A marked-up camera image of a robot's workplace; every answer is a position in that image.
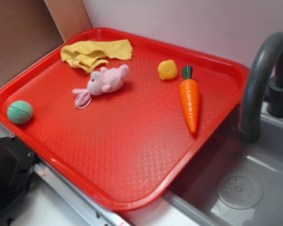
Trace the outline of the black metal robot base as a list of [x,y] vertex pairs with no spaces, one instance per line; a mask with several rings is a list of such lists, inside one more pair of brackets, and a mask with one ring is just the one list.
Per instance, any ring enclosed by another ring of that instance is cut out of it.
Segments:
[[19,138],[0,138],[0,217],[29,190],[35,152]]

